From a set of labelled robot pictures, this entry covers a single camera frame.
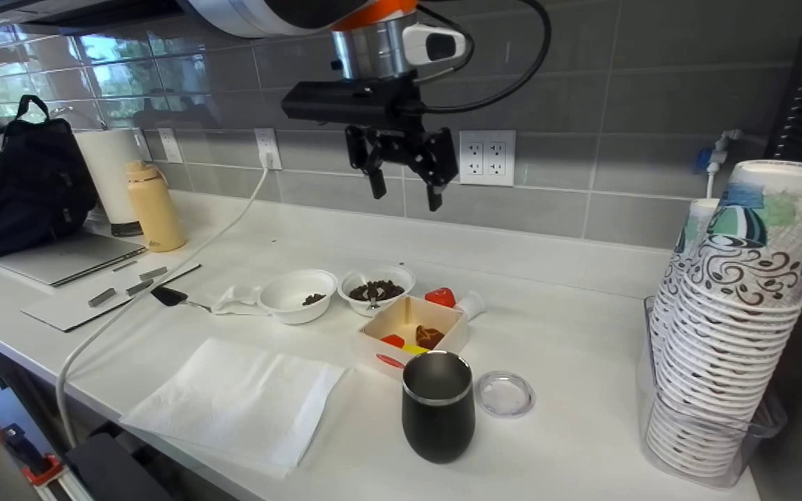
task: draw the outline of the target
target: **white cable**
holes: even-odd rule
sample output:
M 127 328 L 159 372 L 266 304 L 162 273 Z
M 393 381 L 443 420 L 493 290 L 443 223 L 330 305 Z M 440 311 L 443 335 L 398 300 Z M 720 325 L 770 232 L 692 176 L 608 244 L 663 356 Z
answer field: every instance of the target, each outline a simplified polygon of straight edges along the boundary
M 267 164 L 262 166 L 259 183 L 255 187 L 252 197 L 246 201 L 242 211 L 227 226 L 221 229 L 216 237 L 209 237 L 198 251 L 194 251 L 187 258 L 182 258 L 174 273 L 162 275 L 159 280 L 153 280 L 145 292 L 135 294 L 120 311 L 116 311 L 107 322 L 99 325 L 99 332 L 89 335 L 89 340 L 85 340 L 68 360 L 65 368 L 57 378 L 57 403 L 60 403 L 60 417 L 68 434 L 68 445 L 75 447 L 75 434 L 70 425 L 70 410 L 68 410 L 68 375 L 70 368 L 75 364 L 75 360 L 99 340 L 104 336 L 120 317 L 127 317 L 143 299 L 148 299 L 156 286 L 162 286 L 166 280 L 171 280 L 177 273 L 182 273 L 184 264 L 189 264 L 194 258 L 198 258 L 212 241 L 217 241 L 224 235 L 230 235 L 234 226 L 239 226 L 249 211 L 255 209 L 266 180 L 267 180 Z
M 720 172 L 720 164 L 707 164 L 707 187 L 706 187 L 706 197 L 713 197 L 713 179 L 716 179 L 716 172 Z

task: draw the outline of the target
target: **clear plastic lid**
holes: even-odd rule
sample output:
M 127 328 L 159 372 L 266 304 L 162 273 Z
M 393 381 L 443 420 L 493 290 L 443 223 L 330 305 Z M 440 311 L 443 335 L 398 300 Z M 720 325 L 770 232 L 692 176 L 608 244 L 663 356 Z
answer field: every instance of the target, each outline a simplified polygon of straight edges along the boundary
M 528 415 L 536 406 L 533 385 L 518 372 L 486 372 L 478 381 L 478 402 L 501 417 Z

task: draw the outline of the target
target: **white bowl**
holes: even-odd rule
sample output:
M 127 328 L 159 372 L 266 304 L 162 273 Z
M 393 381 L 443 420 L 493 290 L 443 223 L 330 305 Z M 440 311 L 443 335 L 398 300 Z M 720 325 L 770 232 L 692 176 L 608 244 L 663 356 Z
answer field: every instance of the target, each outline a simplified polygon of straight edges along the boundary
M 401 286 L 398 294 L 387 299 L 387 300 L 356 300 L 351 299 L 351 292 L 356 286 L 366 286 L 372 280 L 393 280 Z M 405 268 L 363 268 L 363 271 L 351 271 L 340 279 L 340 299 L 356 311 L 356 314 L 366 314 L 366 317 L 375 317 L 380 314 L 381 308 L 393 305 L 398 299 L 411 294 L 415 286 L 411 271 Z
M 327 314 L 338 292 L 338 279 L 327 271 L 299 271 L 267 280 L 259 292 L 259 305 L 291 325 L 312 322 Z

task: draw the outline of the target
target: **backpack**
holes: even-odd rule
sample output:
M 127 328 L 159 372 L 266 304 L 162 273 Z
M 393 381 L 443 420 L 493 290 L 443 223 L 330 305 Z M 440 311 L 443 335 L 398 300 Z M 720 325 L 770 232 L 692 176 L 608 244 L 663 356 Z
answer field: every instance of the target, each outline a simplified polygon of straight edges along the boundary
M 40 106 L 45 122 L 25 122 Z M 22 95 L 0 129 L 0 255 L 75 235 L 99 191 L 68 119 L 53 119 L 38 95 Z

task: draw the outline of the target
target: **black cable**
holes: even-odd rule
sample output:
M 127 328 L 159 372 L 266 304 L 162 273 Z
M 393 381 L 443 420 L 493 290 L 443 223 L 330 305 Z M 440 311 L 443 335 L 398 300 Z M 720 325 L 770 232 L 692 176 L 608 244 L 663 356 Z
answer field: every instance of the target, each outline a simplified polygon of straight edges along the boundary
M 468 65 L 473 61 L 473 55 L 478 55 L 478 38 L 473 38 L 461 23 L 454 23 L 451 16 L 447 16 L 447 15 L 436 12 L 436 8 L 418 5 L 418 12 L 423 12 L 427 16 L 443 23 L 443 24 L 451 27 L 451 31 L 461 31 L 462 38 L 468 41 L 465 59 L 462 59 L 461 65 L 454 65 L 447 74 L 454 74 L 454 72 L 461 72 L 462 66 L 468 66 Z
M 551 47 L 551 19 L 550 19 L 550 12 L 543 8 L 540 0 L 521 0 L 521 2 L 536 8 L 536 15 L 540 16 L 540 24 L 543 24 L 543 38 L 540 38 L 539 55 L 530 65 L 530 69 L 518 80 L 512 80 L 507 88 L 501 88 L 501 93 L 497 93 L 491 97 L 482 97 L 478 104 L 462 104 L 462 106 L 429 106 L 429 104 L 423 104 L 423 108 L 420 108 L 423 113 L 468 113 L 468 112 L 478 112 L 478 108 L 497 106 L 497 104 L 507 100 L 511 95 L 515 95 L 521 86 L 528 86 L 540 72 L 540 65 L 543 65 L 543 59 L 546 59 L 546 54 Z

